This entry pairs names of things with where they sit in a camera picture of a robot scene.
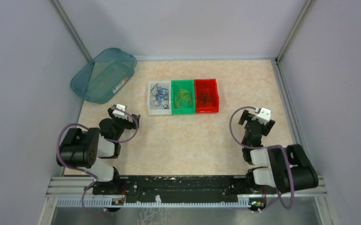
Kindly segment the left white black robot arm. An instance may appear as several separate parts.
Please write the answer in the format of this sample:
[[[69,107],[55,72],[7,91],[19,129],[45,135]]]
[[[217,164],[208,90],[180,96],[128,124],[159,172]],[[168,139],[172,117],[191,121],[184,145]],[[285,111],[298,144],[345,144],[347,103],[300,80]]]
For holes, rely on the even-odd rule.
[[[129,114],[124,105],[108,109],[109,118],[100,121],[98,127],[87,128],[81,124],[66,126],[58,137],[56,161],[59,166],[78,170],[94,179],[95,186],[104,186],[111,194],[121,191],[122,181],[118,170],[103,159],[118,158],[125,130],[138,131],[139,114]]]

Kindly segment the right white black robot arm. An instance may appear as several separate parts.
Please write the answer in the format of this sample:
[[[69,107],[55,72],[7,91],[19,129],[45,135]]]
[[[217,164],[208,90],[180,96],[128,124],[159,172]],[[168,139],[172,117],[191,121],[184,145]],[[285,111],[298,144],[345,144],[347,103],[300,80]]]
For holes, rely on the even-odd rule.
[[[300,144],[282,148],[262,145],[262,137],[268,135],[274,120],[263,121],[244,110],[238,123],[245,129],[241,141],[243,158],[253,166],[246,174],[249,192],[272,187],[283,194],[318,186],[318,175]]]

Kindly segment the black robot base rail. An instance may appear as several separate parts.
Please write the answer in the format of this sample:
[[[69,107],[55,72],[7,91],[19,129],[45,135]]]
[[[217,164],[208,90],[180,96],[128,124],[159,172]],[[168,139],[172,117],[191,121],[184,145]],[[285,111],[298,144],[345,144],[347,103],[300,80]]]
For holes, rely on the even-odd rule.
[[[219,203],[236,202],[239,195],[276,194],[276,189],[252,190],[244,175],[120,176],[120,187],[92,186],[94,195],[120,195],[125,202]]]

